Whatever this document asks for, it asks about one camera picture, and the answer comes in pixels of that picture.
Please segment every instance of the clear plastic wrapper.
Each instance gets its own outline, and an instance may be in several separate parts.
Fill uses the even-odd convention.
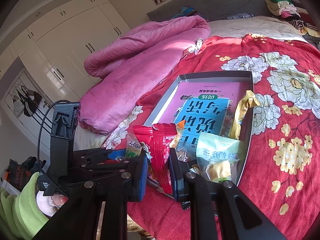
[[[237,162],[244,155],[244,142],[210,133],[200,133],[196,157],[202,177],[212,182],[236,183]]]
[[[189,144],[180,142],[176,147],[176,154],[179,161],[188,163],[196,160],[196,148]]]
[[[137,157],[141,153],[142,146],[134,134],[127,134],[127,149],[125,151],[125,158]]]

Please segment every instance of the white flower pattern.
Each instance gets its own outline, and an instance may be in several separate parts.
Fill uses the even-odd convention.
[[[294,59],[291,59],[288,55],[281,56],[279,52],[260,53],[260,55],[260,58],[262,58],[263,61],[268,63],[271,67],[276,69],[290,69],[293,71],[298,71],[294,66],[298,63]]]
[[[123,120],[112,133],[110,133],[109,137],[102,145],[102,148],[115,149],[121,143],[121,139],[124,139],[127,136],[128,132],[126,130],[129,128],[129,124],[136,120],[137,115],[140,113],[143,113],[142,106],[136,106],[128,117]]]
[[[270,95],[256,94],[260,106],[256,106],[253,111],[252,134],[265,132],[267,128],[274,130],[279,124],[278,118],[281,116],[280,108],[273,104]]]
[[[228,61],[221,67],[223,70],[247,70],[252,72],[253,83],[258,83],[261,78],[261,72],[268,69],[268,63],[264,62],[262,58],[250,58],[249,56],[240,56],[236,59]]]
[[[267,80],[282,101],[291,101],[299,109],[312,109],[320,118],[320,89],[307,74],[290,69],[271,70],[270,74]]]

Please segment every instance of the red snack bag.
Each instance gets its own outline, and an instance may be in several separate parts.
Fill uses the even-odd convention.
[[[152,127],[135,125],[133,132],[151,162],[151,167],[163,191],[172,194],[168,166],[169,144],[177,135],[174,123],[156,123]]]

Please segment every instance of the cabinet door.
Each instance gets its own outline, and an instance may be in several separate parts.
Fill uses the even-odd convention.
[[[78,44],[69,33],[77,25],[77,22],[70,24],[73,18],[49,31],[36,43],[52,65],[52,73],[66,82],[78,97],[81,97],[94,85],[94,82],[88,77],[83,66],[83,70],[79,70],[79,65],[74,62],[78,59],[73,56],[72,50]]]
[[[19,57],[30,47],[35,46],[35,42],[31,38],[31,34],[27,29],[20,33],[12,42],[14,49]]]
[[[108,2],[108,0],[72,0],[60,6],[62,13],[67,19],[89,10],[95,6]]]
[[[99,8],[121,36],[130,31],[130,27],[122,19],[121,15],[116,11],[116,9],[111,5],[111,3],[99,5]]]
[[[63,23],[66,19],[67,18],[62,13],[60,8],[57,7],[40,17],[27,29],[31,34],[31,38],[34,41],[37,41],[54,27],[58,26],[60,23]]]
[[[60,99],[79,101],[80,98],[55,73],[54,68],[38,47],[28,49],[20,59],[39,87],[53,102]]]
[[[9,47],[7,47],[4,52],[0,55],[0,75],[3,76],[7,69],[10,67],[14,61]]]
[[[78,14],[62,25],[63,35],[68,37],[64,43],[68,58],[86,76],[88,73],[84,69],[84,60],[119,37],[113,25],[98,7]],[[95,83],[98,81],[95,77],[90,76],[90,79]]]

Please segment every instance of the bag hanging on door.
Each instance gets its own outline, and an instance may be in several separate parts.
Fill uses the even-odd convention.
[[[42,100],[42,96],[36,92],[36,91],[33,91],[31,89],[28,89],[26,86],[22,85],[21,86],[21,89],[22,91],[24,92],[24,94],[26,95],[26,97],[31,97],[33,96],[34,99],[33,101],[39,106],[41,100]]]
[[[30,98],[30,97],[25,97],[22,95],[18,90],[17,90],[19,97],[24,104],[24,114],[26,116],[32,116],[36,110],[37,110],[37,104]]]
[[[24,111],[24,104],[17,95],[13,96],[13,113],[15,117],[19,117]]]

